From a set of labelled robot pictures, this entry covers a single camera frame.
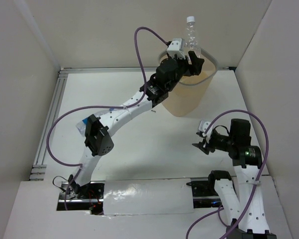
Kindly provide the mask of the clear bottle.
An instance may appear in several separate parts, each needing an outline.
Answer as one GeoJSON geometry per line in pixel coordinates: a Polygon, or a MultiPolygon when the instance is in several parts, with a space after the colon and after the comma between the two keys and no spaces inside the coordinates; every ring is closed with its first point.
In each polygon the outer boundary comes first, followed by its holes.
{"type": "Polygon", "coordinates": [[[200,47],[198,34],[196,31],[196,21],[194,16],[187,17],[186,25],[186,47],[189,51],[194,51],[196,56],[200,58],[200,47]]]}

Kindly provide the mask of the blue cap labelled bottle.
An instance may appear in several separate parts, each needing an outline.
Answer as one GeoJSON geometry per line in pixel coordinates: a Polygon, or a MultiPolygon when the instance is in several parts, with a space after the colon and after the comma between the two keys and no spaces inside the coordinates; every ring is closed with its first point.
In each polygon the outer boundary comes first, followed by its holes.
{"type": "MultiPolygon", "coordinates": [[[[99,112],[96,112],[94,113],[94,116],[95,117],[100,117],[102,116],[104,113],[103,111],[99,111],[99,112]]],[[[76,124],[76,128],[77,130],[79,131],[79,133],[81,134],[81,136],[85,136],[85,131],[86,131],[86,126],[87,126],[87,122],[88,122],[88,117],[79,121],[77,124],[76,124]]]]}

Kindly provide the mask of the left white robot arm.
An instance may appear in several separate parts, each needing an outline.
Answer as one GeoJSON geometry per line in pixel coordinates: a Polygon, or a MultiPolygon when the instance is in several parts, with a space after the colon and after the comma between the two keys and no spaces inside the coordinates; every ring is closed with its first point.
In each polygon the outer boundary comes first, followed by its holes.
{"type": "Polygon", "coordinates": [[[79,167],[70,175],[70,192],[76,198],[87,196],[91,177],[102,156],[114,148],[112,136],[138,115],[163,102],[183,76],[197,76],[202,71],[204,59],[193,51],[184,59],[168,56],[150,80],[120,109],[108,110],[103,115],[90,115],[85,129],[85,149],[79,167]]]}

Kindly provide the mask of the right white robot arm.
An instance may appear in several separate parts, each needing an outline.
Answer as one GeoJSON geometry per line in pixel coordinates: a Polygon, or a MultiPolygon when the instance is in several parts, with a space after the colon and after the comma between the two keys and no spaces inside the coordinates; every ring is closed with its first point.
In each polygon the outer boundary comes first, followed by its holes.
{"type": "Polygon", "coordinates": [[[227,152],[236,173],[237,186],[227,171],[213,170],[208,176],[207,189],[220,197],[228,225],[226,239],[275,239],[270,231],[264,210],[260,181],[262,153],[251,145],[251,124],[247,120],[232,119],[227,134],[220,134],[208,121],[201,121],[197,134],[203,138],[194,147],[209,154],[227,152]]]}

